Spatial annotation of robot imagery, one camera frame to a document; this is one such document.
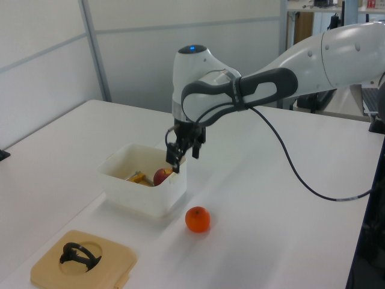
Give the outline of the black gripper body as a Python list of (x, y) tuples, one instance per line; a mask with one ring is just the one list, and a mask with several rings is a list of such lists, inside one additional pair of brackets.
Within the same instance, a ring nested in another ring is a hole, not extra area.
[(174, 120), (176, 125), (176, 143), (179, 148), (190, 148), (195, 143), (199, 146), (206, 142), (206, 128), (192, 122)]

